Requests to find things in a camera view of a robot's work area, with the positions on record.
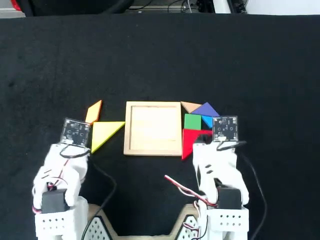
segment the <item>robotic hand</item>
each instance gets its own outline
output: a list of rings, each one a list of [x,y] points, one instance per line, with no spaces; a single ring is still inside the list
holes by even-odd
[[[79,196],[88,170],[85,147],[90,126],[66,119],[60,142],[52,144],[33,180],[38,240],[79,240],[88,222],[87,200]]]
[[[218,151],[219,142],[193,144],[193,166],[198,188],[207,204],[199,200],[199,236],[203,240],[247,240],[249,192],[242,174],[236,169],[234,148]],[[233,146],[225,142],[224,146]]]
[[[197,232],[190,240],[247,240],[249,231],[249,192],[242,174],[237,170],[235,147],[238,141],[238,118],[213,118],[213,138],[201,135],[193,144],[193,166],[200,195],[165,176],[187,196],[198,198]]]

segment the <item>white mounting bracket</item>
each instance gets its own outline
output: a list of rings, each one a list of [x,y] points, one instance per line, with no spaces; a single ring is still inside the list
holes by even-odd
[[[75,206],[68,211],[36,214],[35,233],[38,240],[79,240],[87,225],[87,219],[88,202],[78,196]]]

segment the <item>blue triangle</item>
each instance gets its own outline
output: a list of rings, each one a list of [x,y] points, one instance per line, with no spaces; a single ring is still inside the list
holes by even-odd
[[[212,129],[213,127],[213,118],[212,116],[201,116],[202,120],[205,122],[205,124]]]
[[[214,110],[214,108],[208,102],[198,107],[196,110],[192,112],[192,114],[198,114],[198,115],[210,116],[210,117],[219,117],[219,114],[216,112],[216,110]]]

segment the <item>yellow triangle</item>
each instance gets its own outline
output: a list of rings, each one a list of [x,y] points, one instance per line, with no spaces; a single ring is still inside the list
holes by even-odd
[[[91,153],[100,148],[123,125],[124,121],[96,121],[93,123]]]
[[[181,104],[188,113],[192,113],[194,110],[201,106],[201,104],[186,101],[182,101]]]

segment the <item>purple triangle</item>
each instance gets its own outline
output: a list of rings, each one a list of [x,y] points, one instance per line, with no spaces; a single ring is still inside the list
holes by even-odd
[[[219,116],[216,110],[214,110],[214,108],[208,102],[198,107],[196,110],[192,112],[192,114],[198,114],[198,115],[210,116],[210,117]]]

